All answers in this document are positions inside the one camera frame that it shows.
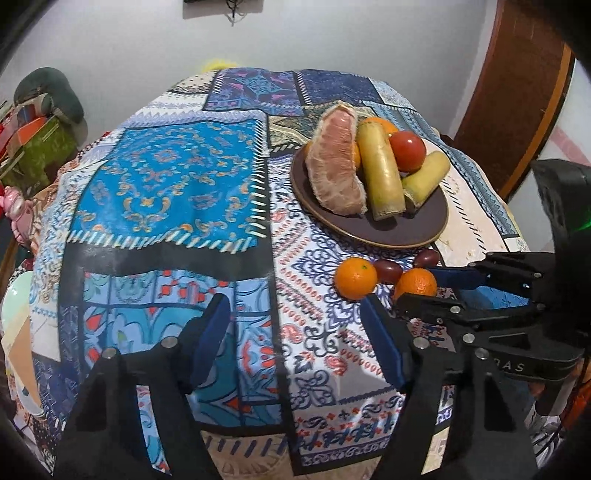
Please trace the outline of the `yellow sugarcane piece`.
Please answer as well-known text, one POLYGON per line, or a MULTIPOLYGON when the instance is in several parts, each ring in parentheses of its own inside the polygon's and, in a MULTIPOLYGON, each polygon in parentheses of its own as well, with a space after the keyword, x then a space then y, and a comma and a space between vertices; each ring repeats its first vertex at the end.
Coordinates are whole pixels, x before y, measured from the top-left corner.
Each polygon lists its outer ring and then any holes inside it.
POLYGON ((423 166, 402 180, 407 211, 414 214, 427 202, 449 173, 451 163, 448 157, 440 152, 430 153, 423 166))
POLYGON ((377 122, 362 122, 356 132, 367 194, 376 221, 406 210, 401 175, 388 134, 377 122))

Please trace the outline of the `red tomato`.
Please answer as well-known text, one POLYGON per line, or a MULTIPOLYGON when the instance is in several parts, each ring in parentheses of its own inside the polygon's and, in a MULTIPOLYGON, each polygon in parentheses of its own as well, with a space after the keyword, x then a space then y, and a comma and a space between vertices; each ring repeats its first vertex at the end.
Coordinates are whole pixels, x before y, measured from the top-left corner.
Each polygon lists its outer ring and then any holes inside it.
POLYGON ((400 171, 413 173, 423 166, 427 150, 421 137, 411 131, 398 131, 389 140, 400 171))

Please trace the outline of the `peeled pink pomelo segment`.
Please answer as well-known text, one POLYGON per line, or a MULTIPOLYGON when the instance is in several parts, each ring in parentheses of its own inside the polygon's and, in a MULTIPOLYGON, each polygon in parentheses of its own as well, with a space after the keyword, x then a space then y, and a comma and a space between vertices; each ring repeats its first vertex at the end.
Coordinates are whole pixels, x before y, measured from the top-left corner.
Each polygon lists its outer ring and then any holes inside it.
POLYGON ((366 190, 356 174, 357 125, 353 107, 335 103, 318 120, 304 158, 315 199, 339 216, 359 216, 368 210, 366 190))

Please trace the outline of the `small mandarin orange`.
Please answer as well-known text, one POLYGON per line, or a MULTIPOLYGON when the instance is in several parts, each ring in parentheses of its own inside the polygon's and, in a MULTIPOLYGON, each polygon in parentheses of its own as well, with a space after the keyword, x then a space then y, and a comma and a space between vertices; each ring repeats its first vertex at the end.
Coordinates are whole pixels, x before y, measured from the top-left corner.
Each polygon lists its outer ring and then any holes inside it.
POLYGON ((342 261, 335 270, 335 289, 342 297, 358 301, 371 294, 378 283, 378 273, 370 261, 352 257, 342 261))
POLYGON ((434 297, 438 292, 438 284, 433 273, 423 268, 413 268, 404 272, 392 292, 394 303, 404 294, 434 297))

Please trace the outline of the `dark red grape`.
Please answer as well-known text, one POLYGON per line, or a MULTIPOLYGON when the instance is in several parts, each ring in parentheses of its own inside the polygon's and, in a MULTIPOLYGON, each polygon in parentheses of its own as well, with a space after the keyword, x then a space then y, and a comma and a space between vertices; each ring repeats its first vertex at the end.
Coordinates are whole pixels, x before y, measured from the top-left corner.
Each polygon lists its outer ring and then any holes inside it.
POLYGON ((414 261, 413 266, 415 268, 434 268, 438 267, 441 263, 441 255, 435 249, 425 249, 419 252, 414 261))
POLYGON ((380 259, 373 263, 376 269, 378 280, 382 284, 397 284, 403 275, 403 268, 394 261, 380 259))

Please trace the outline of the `dark brown round plate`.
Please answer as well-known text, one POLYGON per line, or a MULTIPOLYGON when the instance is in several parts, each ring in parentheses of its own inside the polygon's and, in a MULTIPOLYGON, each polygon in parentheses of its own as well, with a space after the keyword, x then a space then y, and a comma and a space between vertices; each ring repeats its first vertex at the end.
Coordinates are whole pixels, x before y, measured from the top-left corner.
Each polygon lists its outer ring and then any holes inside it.
POLYGON ((294 196, 300 202, 301 207, 310 213, 311 217, 335 233, 370 246, 390 250, 422 247, 441 236, 448 223, 448 202, 440 186, 423 207, 414 214, 406 209, 402 214, 376 221, 368 198, 368 210, 365 214, 359 216, 335 215, 322 207, 315 199, 310 181, 308 181, 304 151, 298 151, 291 161, 290 184, 294 196))

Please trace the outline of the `large orange without sticker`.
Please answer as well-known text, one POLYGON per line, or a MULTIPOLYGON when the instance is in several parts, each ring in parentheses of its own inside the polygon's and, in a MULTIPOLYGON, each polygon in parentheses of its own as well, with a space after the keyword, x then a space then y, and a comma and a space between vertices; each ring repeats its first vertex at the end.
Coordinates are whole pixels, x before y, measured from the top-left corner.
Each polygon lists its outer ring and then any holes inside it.
MULTIPOLYGON (((304 145, 304 158, 307 157, 308 151, 310 151, 312 142, 308 142, 304 145)), ((362 164, 361 153, 358 144, 353 144, 353 162, 355 163, 356 171, 360 170, 362 164)))

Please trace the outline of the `large orange with sticker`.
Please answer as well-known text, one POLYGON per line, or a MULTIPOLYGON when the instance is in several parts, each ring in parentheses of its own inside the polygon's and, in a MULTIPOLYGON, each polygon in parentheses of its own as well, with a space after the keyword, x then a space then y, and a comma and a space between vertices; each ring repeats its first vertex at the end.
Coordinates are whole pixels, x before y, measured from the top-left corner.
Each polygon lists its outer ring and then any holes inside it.
POLYGON ((360 121, 360 124, 374 123, 380 125, 388 136, 396 134, 399 129, 391 121, 381 117, 368 117, 360 121))

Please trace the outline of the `brown wooden door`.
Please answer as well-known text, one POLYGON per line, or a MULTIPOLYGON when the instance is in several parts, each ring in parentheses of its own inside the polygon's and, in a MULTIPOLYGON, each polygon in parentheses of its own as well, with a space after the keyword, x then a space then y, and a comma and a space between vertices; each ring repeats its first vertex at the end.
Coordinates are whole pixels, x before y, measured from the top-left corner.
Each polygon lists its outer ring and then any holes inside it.
POLYGON ((488 50, 454 146, 508 199, 541 152, 575 56, 538 1, 499 1, 488 50))

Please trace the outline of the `pink plush toy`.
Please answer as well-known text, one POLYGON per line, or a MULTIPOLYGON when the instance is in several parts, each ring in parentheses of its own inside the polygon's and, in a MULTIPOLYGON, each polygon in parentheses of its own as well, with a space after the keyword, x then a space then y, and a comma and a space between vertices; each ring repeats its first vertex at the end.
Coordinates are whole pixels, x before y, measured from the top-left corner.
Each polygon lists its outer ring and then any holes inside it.
POLYGON ((33 224, 33 202, 24 198, 17 187, 7 186, 1 194, 1 209, 10 220, 12 233, 16 241, 29 247, 33 224))

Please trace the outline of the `blue patchwork bedspread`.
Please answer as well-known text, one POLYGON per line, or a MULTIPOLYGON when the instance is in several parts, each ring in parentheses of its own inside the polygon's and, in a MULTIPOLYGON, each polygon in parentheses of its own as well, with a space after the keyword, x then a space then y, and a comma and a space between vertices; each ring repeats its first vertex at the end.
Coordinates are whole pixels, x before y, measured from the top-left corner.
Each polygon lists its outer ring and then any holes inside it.
POLYGON ((445 265, 526 243, 482 169, 446 147, 389 84, 326 70, 230 68, 172 86, 79 154, 41 217, 31 347, 55 452, 79 389, 108 347, 141 352, 179 334, 216 294, 232 319, 191 394, 204 443, 228 479, 367 479, 404 398, 384 379, 358 305, 334 285, 342 261, 392 259, 315 221, 290 164, 329 108, 349 106, 444 151, 445 265))

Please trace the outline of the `green box pile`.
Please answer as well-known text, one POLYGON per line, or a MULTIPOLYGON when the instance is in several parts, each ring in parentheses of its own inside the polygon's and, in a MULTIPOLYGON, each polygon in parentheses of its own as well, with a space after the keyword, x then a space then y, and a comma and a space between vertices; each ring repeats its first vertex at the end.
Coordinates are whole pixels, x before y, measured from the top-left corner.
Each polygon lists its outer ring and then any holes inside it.
POLYGON ((1 184, 32 196, 49 186, 77 154, 64 114, 43 93, 13 105, 1 118, 1 184))

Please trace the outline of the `yellow round headboard object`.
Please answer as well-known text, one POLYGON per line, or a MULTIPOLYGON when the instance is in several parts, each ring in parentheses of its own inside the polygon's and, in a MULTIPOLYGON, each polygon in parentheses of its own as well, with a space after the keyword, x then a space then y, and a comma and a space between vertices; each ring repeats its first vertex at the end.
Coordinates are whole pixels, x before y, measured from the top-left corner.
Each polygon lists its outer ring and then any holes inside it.
POLYGON ((228 68, 235 68, 238 64, 233 61, 225 60, 225 59, 211 59, 208 60, 202 65, 200 68, 201 73, 207 73, 212 71, 219 71, 228 68))

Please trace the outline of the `dark green neck pillow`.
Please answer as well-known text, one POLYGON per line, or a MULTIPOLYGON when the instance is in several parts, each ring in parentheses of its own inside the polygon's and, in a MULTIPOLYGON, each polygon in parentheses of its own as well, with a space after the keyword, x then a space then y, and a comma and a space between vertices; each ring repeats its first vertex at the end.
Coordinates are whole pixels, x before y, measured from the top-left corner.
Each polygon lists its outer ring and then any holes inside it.
POLYGON ((25 76, 16 87, 13 101, 16 105, 33 102, 43 115, 57 116, 70 125, 84 119, 82 104, 70 82, 53 67, 41 67, 25 76))

